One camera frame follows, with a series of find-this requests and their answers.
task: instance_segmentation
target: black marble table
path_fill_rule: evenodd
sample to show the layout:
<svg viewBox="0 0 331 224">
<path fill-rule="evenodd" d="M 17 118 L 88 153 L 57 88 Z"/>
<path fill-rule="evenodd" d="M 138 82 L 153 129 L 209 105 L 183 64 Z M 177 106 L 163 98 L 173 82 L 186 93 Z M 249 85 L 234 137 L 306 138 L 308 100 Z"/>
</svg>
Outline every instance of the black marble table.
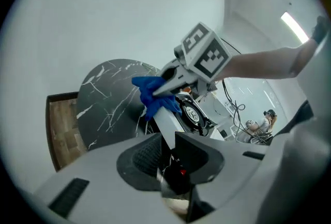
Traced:
<svg viewBox="0 0 331 224">
<path fill-rule="evenodd" d="M 156 71 L 131 59 L 106 61 L 91 70 L 77 99 L 78 128 L 89 151 L 147 133 L 140 91 L 131 79 Z"/>
</svg>

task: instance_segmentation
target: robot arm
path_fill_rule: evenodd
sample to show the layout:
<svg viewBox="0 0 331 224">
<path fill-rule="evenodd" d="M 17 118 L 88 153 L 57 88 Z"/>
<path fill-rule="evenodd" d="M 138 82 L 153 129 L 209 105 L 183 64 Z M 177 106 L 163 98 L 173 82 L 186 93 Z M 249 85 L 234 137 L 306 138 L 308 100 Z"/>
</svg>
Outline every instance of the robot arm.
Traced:
<svg viewBox="0 0 331 224">
<path fill-rule="evenodd" d="M 167 82 L 153 92 L 154 96 L 177 94 L 186 87 L 198 95 L 214 91 L 214 78 L 231 59 L 221 39 L 203 23 L 183 38 L 174 53 L 176 58 L 159 73 Z"/>
</svg>

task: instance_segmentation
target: person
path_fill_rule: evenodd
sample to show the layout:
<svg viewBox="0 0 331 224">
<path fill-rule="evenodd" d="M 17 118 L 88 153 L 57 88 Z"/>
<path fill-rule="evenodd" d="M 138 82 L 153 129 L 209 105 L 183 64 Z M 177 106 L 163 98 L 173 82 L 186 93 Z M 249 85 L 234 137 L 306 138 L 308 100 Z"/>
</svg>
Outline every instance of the person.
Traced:
<svg viewBox="0 0 331 224">
<path fill-rule="evenodd" d="M 318 16 L 311 38 L 298 48 L 280 48 L 232 57 L 214 81 L 228 77 L 255 79 L 287 79 L 299 75 L 317 51 L 318 46 L 330 29 L 329 20 Z M 291 121 L 276 134 L 288 133 L 298 123 L 313 117 L 308 101 L 298 109 Z"/>
<path fill-rule="evenodd" d="M 259 122 L 246 122 L 247 131 L 255 136 L 262 135 L 264 133 L 271 133 L 274 124 L 277 120 L 277 115 L 273 109 L 264 112 L 264 117 Z"/>
</svg>

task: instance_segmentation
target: black slot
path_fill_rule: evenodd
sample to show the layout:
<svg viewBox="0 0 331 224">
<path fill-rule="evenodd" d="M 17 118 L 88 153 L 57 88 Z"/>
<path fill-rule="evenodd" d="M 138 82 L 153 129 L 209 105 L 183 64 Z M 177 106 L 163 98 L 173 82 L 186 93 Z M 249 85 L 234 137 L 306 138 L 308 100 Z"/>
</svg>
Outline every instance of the black slot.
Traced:
<svg viewBox="0 0 331 224">
<path fill-rule="evenodd" d="M 244 152 L 243 156 L 250 157 L 253 159 L 257 159 L 257 160 L 263 160 L 263 158 L 264 158 L 264 154 L 256 153 L 256 152 Z"/>
<path fill-rule="evenodd" d="M 88 184 L 89 181 L 87 180 L 73 179 L 49 205 L 49 208 L 60 216 L 67 218 Z"/>
</svg>

